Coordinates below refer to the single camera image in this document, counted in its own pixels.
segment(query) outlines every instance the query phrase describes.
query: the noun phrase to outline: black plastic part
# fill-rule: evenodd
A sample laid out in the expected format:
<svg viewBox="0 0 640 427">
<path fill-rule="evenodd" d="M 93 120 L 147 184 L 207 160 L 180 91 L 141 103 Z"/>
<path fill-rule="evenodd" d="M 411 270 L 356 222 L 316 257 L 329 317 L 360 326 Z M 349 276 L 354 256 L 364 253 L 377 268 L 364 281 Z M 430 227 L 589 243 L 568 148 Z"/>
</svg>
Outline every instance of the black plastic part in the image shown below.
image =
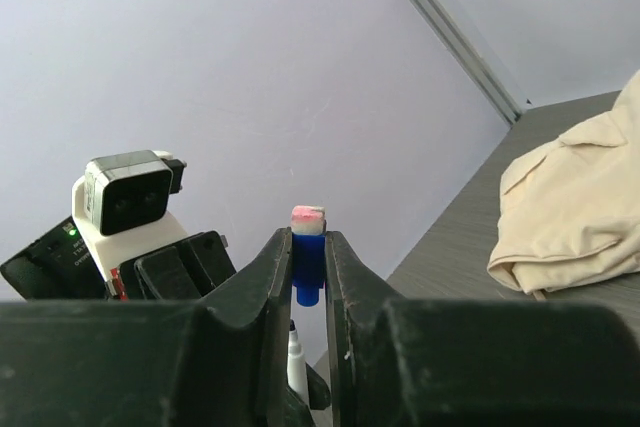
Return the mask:
<svg viewBox="0 0 640 427">
<path fill-rule="evenodd" d="M 220 235 L 205 232 L 120 266 L 129 299 L 198 299 L 235 274 Z"/>
<path fill-rule="evenodd" d="M 162 169 L 107 184 L 100 233 L 115 235 L 160 220 L 167 211 L 172 183 L 171 172 Z"/>
<path fill-rule="evenodd" d="M 640 425 L 640 353 L 607 309 L 408 300 L 339 232 L 325 253 L 334 425 Z"/>
<path fill-rule="evenodd" d="M 182 175 L 186 165 L 178 159 L 162 159 L 167 167 L 173 171 L 173 179 L 171 180 L 170 194 L 177 194 L 182 189 Z"/>
<path fill-rule="evenodd" d="M 102 299 L 105 287 L 95 262 L 68 217 L 0 266 L 25 299 Z"/>
<path fill-rule="evenodd" d="M 136 260 L 138 280 L 149 288 L 156 299 L 199 299 L 200 292 L 187 274 L 178 249 L 170 247 Z"/>
<path fill-rule="evenodd" d="M 211 239 L 128 264 L 141 295 L 163 302 L 0 304 L 0 421 L 313 425 L 286 380 L 290 229 L 196 300 L 209 284 L 193 272 L 217 272 Z M 640 425 L 640 353 L 607 309 L 408 300 L 341 233 L 325 254 L 334 426 Z M 307 375 L 311 408 L 327 407 L 326 384 Z"/>
</svg>

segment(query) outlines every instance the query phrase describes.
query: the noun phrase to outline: white wall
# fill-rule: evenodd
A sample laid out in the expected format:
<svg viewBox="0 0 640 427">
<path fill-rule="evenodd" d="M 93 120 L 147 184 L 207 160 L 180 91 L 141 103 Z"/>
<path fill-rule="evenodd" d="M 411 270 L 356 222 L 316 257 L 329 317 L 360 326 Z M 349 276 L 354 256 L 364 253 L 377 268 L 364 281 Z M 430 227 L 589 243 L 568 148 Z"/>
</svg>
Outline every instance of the white wall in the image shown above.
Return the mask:
<svg viewBox="0 0 640 427">
<path fill-rule="evenodd" d="M 444 3 L 459 4 L 484 37 L 472 40 L 490 46 L 534 106 L 620 89 L 640 68 L 638 0 Z"/>
<path fill-rule="evenodd" d="M 407 0 L 0 12 L 0 258 L 69 214 L 89 159 L 156 148 L 189 162 L 174 213 L 227 234 L 237 265 L 310 203 L 387 276 L 507 130 Z M 295 318 L 314 360 L 324 313 Z"/>
</svg>

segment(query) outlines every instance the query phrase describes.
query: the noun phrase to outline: blue marker cap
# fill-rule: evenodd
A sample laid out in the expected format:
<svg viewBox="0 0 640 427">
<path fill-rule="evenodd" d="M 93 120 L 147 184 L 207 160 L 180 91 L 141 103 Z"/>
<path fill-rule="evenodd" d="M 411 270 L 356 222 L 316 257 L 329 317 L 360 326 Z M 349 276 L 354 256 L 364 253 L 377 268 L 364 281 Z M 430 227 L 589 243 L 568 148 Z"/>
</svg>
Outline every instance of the blue marker cap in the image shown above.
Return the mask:
<svg viewBox="0 0 640 427">
<path fill-rule="evenodd" d="M 293 285 L 298 304 L 313 307 L 324 287 L 324 235 L 293 234 Z"/>
</svg>

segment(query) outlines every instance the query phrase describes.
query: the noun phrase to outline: marker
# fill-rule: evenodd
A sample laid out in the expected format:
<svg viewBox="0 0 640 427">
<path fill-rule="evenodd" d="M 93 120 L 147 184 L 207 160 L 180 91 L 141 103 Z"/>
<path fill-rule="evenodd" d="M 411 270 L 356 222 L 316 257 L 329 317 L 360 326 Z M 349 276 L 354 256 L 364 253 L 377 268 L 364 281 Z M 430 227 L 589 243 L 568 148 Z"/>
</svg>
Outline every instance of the marker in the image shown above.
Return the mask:
<svg viewBox="0 0 640 427">
<path fill-rule="evenodd" d="M 298 304 L 312 307 L 324 287 L 324 242 L 327 223 L 324 207 L 298 205 L 291 213 L 293 233 L 293 285 Z"/>
<path fill-rule="evenodd" d="M 309 384 L 307 383 L 307 362 L 304 349 L 298 340 L 296 324 L 289 324 L 289 356 L 287 357 L 287 381 L 289 387 L 297 393 L 302 401 L 309 405 Z"/>
</svg>

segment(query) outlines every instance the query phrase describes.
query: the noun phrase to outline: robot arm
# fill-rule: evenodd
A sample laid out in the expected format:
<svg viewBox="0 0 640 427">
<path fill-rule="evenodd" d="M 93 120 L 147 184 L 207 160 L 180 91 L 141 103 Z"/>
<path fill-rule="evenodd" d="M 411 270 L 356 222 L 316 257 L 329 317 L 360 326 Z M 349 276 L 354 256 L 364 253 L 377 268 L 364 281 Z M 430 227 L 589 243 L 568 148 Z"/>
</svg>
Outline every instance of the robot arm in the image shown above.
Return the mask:
<svg viewBox="0 0 640 427">
<path fill-rule="evenodd" d="M 114 296 L 126 298 L 122 264 L 189 237 L 167 211 L 185 164 L 172 170 L 168 152 L 142 151 L 91 161 L 73 185 L 71 212 L 91 257 Z"/>
<path fill-rule="evenodd" d="M 92 242 L 99 225 L 83 226 Z M 216 232 L 172 232 L 137 257 L 102 257 L 104 280 L 117 268 L 128 301 L 0 304 L 0 420 L 313 425 L 287 386 L 291 229 L 237 273 Z M 127 245 L 103 242 L 95 252 Z M 640 422 L 640 352 L 607 309 L 406 299 L 336 231 L 323 263 L 334 425 Z M 326 407 L 324 381 L 308 375 L 311 408 Z"/>
</svg>

